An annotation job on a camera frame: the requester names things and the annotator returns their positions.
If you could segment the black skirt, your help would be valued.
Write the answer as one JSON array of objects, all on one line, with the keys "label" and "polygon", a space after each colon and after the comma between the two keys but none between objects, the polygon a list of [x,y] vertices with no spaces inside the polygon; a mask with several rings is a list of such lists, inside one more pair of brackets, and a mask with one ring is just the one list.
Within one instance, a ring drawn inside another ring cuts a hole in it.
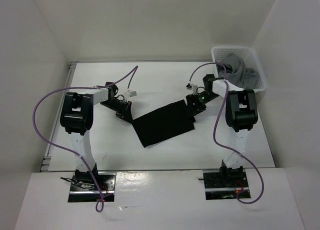
[{"label": "black skirt", "polygon": [[151,146],[195,128],[184,100],[170,103],[133,119],[131,111],[123,118],[132,124],[143,147]]}]

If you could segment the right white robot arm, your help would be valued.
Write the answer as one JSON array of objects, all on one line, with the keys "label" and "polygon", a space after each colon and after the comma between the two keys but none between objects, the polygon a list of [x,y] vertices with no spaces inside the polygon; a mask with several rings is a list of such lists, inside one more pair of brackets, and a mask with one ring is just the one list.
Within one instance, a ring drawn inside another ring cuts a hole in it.
[{"label": "right white robot arm", "polygon": [[[214,74],[207,74],[203,79],[203,91],[197,85],[188,83],[186,88],[192,94],[186,96],[187,107],[195,116],[206,110],[206,104],[221,96],[221,110],[218,113],[213,128],[213,141],[220,147],[228,149],[231,154],[222,160],[219,169],[219,182],[230,187],[237,185],[244,177],[243,160],[249,131],[258,121],[258,111],[255,92],[252,89],[241,89]],[[224,145],[217,140],[217,130],[222,111],[225,111],[225,121],[233,130],[231,143]]]}]

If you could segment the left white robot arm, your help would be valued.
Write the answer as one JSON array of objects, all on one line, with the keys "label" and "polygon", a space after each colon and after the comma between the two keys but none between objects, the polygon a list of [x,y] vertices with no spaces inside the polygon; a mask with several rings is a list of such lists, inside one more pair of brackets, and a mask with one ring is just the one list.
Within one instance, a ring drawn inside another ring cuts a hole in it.
[{"label": "left white robot arm", "polygon": [[64,97],[60,124],[70,137],[76,168],[74,179],[81,182],[88,190],[98,187],[99,174],[96,161],[93,158],[90,129],[94,122],[94,106],[100,104],[115,112],[115,115],[132,122],[132,103],[123,95],[116,96],[118,87],[107,82],[108,87],[95,87],[88,92],[67,92]]}]

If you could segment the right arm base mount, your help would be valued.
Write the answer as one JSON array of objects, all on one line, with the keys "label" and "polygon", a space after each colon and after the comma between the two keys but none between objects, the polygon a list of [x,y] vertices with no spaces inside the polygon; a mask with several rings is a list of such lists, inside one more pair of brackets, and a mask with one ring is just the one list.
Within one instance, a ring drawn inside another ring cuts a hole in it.
[{"label": "right arm base mount", "polygon": [[250,199],[250,189],[245,171],[223,175],[218,170],[203,171],[203,176],[199,180],[204,185],[206,200],[230,200],[236,199],[239,194],[240,199]]}]

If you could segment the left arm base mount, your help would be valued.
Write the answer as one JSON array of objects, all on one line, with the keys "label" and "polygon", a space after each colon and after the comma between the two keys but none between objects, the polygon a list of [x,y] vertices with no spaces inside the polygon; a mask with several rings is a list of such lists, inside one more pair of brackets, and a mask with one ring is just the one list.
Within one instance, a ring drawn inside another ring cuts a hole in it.
[{"label": "left arm base mount", "polygon": [[[115,199],[116,176],[116,173],[99,173],[97,183],[104,195],[104,202],[113,202]],[[92,180],[76,180],[75,175],[72,178],[61,177],[60,179],[70,183],[69,203],[97,202],[101,198],[98,188]]]}]

